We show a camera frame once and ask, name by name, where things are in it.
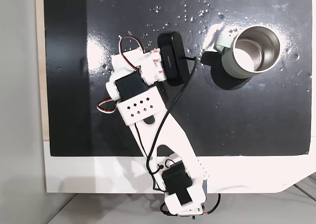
mug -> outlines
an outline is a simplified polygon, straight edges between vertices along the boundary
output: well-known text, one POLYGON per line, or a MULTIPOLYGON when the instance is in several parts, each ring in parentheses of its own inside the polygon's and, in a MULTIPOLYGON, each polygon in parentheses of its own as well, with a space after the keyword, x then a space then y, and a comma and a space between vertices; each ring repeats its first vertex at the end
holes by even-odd
POLYGON ((222 54, 225 71, 235 78, 249 78, 273 68, 280 58, 278 34, 262 25, 242 30, 235 37, 219 36, 214 49, 222 54))

white wall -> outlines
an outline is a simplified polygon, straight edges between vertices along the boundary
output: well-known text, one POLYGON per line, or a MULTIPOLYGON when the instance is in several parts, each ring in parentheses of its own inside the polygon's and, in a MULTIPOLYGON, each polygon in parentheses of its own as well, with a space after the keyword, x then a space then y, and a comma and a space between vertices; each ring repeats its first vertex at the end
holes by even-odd
POLYGON ((46 194, 35 0, 0 0, 0 223, 45 224, 74 195, 46 194))

white robotic arm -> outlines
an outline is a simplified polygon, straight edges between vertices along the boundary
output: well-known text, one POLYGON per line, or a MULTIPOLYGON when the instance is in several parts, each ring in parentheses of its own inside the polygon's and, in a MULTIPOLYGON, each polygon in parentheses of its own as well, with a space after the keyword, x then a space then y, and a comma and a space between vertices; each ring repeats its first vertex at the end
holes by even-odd
MULTIPOLYGON (((166 80, 160 49, 143 53, 138 48, 124 53, 124 56, 133 65, 140 66, 140 77, 148 86, 153 85, 155 81, 166 80)), ((121 95, 116 81, 134 73, 135 70, 121 54, 112 56, 112 65, 114 72, 106 88, 110 97, 117 101, 121 99, 121 95)), ((158 128, 167 113, 157 87, 153 86, 127 100, 119 101, 117 107, 125 124, 130 127, 143 156, 149 161, 149 172, 159 189, 165 193, 169 212, 179 216, 201 215, 201 204, 206 200, 206 191, 202 184, 207 176, 185 132, 172 115, 167 115, 154 143, 158 128), (154 118, 153 123, 145 122, 149 117, 154 118), (157 164, 157 148, 160 145, 169 147, 174 154, 165 158, 162 164, 157 164)))

water droplet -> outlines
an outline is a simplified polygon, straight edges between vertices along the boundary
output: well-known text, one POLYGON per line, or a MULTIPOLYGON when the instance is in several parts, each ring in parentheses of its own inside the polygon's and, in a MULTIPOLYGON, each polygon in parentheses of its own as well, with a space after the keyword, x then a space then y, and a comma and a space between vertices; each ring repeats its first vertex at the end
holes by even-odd
POLYGON ((294 54, 294 59, 299 60, 300 59, 300 55, 298 53, 294 54))

white table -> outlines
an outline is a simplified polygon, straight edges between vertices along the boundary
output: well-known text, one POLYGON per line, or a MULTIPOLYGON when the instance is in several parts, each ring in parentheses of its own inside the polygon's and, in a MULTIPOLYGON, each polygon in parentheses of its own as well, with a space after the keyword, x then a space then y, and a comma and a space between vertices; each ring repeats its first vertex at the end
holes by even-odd
MULTIPOLYGON (((316 42, 313 0, 313 42, 316 42)), ((316 51, 313 48, 313 62, 316 51)), ((313 63, 312 91, 316 90, 313 63)), ((316 98, 312 96, 310 152, 300 156, 201 157, 208 193, 275 193, 316 172, 316 98)), ((53 157, 44 141, 47 192, 154 193, 143 157, 53 157)))

